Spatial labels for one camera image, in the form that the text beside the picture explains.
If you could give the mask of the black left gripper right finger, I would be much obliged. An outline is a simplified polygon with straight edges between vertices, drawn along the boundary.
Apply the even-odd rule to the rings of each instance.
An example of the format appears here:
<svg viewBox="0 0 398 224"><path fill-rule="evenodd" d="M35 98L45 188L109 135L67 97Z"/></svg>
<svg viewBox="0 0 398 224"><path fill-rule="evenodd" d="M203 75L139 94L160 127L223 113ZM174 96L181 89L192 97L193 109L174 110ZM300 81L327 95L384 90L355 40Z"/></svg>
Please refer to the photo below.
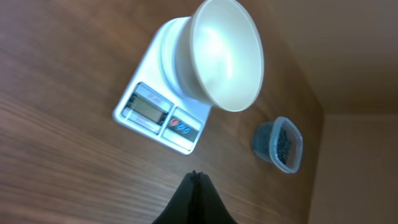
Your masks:
<svg viewBox="0 0 398 224"><path fill-rule="evenodd" d="M208 175L195 173L195 223L237 224Z"/></svg>

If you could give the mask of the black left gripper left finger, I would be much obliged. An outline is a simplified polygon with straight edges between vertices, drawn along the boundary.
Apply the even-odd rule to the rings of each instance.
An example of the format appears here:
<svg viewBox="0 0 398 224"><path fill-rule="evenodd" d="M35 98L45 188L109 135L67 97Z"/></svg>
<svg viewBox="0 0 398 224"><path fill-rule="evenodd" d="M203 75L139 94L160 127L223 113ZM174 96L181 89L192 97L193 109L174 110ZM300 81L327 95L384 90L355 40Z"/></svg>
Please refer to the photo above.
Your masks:
<svg viewBox="0 0 398 224"><path fill-rule="evenodd" d="M190 218L190 204L194 192L195 171L185 175L162 213L153 224L187 224Z"/></svg>

